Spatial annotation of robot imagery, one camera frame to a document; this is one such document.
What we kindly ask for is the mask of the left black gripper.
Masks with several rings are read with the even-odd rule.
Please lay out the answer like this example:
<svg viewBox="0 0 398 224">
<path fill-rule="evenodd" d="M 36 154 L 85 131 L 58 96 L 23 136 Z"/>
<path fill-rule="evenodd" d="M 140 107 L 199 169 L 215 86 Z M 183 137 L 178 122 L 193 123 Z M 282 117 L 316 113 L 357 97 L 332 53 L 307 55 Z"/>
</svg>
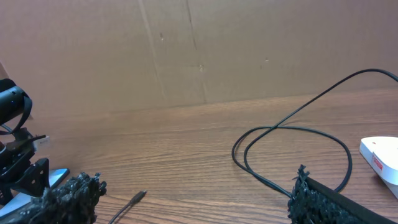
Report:
<svg viewBox="0 0 398 224">
<path fill-rule="evenodd" d="M 33 136 L 26 128 L 13 134 L 15 140 L 1 144 L 1 205 L 13 198 L 12 191 L 40 197 L 49 184 L 49 160 L 39 159 L 31 163 L 35 154 L 34 142 L 46 136 Z"/>
</svg>

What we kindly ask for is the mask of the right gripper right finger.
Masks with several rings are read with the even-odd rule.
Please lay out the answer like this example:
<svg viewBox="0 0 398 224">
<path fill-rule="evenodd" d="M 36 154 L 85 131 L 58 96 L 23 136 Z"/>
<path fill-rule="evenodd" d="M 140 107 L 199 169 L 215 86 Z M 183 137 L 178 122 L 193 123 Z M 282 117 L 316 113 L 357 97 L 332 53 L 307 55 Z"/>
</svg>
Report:
<svg viewBox="0 0 398 224">
<path fill-rule="evenodd" d="M 309 177 L 305 166 L 298 176 L 288 201 L 292 223 L 309 224 L 396 224 Z"/>
</svg>

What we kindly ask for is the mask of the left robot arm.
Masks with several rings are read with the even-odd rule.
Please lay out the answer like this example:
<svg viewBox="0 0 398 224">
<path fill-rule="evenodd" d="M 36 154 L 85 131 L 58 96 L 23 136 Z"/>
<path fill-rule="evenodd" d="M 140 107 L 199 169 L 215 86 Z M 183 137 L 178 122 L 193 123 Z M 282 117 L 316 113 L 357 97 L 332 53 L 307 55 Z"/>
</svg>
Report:
<svg viewBox="0 0 398 224">
<path fill-rule="evenodd" d="M 1 135 L 12 135 L 15 140 L 1 143 L 1 205 L 13 199 L 11 190 L 40 197 L 49 184 L 49 160 L 39 159 L 31 163 L 35 154 L 34 141 L 45 136 L 33 136 L 22 125 L 27 121 L 32 109 L 32 100 L 24 90 L 12 80 L 1 80 L 1 124 L 16 116 L 20 120 L 14 129 L 5 128 Z"/>
</svg>

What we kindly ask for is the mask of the white power strip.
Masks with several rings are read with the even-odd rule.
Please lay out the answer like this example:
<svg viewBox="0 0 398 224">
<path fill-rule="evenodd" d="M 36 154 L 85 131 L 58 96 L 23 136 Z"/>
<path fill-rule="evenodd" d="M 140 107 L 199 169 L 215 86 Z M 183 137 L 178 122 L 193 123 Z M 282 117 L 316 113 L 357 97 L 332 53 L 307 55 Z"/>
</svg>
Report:
<svg viewBox="0 0 398 224">
<path fill-rule="evenodd" d="M 362 138 L 359 151 L 397 198 L 397 137 Z"/>
</svg>

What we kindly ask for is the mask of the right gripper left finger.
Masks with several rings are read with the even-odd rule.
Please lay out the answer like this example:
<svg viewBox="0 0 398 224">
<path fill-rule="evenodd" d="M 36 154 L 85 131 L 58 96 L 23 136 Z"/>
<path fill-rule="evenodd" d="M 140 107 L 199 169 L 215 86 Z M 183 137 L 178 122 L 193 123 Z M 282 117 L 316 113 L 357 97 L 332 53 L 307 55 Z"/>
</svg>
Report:
<svg viewBox="0 0 398 224">
<path fill-rule="evenodd" d="M 56 189 L 45 189 L 41 197 L 1 219 L 1 224 L 91 224 L 96 221 L 95 207 L 106 194 L 107 183 L 82 172 Z"/>
</svg>

